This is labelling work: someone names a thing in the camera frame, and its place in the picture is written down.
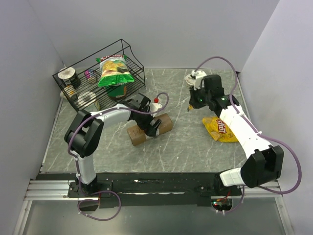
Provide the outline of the brown cardboard express box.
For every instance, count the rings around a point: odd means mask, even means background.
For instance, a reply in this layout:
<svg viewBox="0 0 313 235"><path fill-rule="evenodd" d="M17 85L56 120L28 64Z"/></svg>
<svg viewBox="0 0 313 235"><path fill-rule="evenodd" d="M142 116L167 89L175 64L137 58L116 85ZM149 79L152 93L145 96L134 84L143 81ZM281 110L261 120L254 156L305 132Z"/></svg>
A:
<svg viewBox="0 0 313 235"><path fill-rule="evenodd" d="M156 116L147 125L135 125L127 129L132 145L137 146L145 141L167 133L173 129L173 122L167 113Z"/></svg>

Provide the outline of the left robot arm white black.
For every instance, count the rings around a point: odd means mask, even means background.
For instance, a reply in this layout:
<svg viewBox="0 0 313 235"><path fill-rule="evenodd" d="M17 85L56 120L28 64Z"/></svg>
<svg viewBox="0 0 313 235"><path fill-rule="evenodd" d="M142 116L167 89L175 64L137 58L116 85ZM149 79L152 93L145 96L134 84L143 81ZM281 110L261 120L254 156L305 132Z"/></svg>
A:
<svg viewBox="0 0 313 235"><path fill-rule="evenodd" d="M76 184L82 194L91 197L97 191L93 153L98 148L103 129L133 120L146 136L156 137L160 133L158 128L162 121L154 121L154 117L167 104L168 100L162 105L158 102L158 97L151 101L147 96L138 93L134 98L124 100L111 108L96 112L80 110L76 114L64 140L68 154L74 158Z"/></svg>

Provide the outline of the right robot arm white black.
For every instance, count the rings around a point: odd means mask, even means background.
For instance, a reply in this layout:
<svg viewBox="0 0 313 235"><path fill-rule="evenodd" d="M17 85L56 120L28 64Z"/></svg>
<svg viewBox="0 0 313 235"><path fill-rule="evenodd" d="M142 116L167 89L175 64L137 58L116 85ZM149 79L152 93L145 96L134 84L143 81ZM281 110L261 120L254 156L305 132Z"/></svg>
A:
<svg viewBox="0 0 313 235"><path fill-rule="evenodd" d="M205 72L191 73L195 83L189 88L189 109L207 106L230 128L246 155L242 167L220 172L214 191L225 195L231 186L258 187L281 176L284 151L260 137L247 122L241 105L233 95L226 95L221 77Z"/></svg>

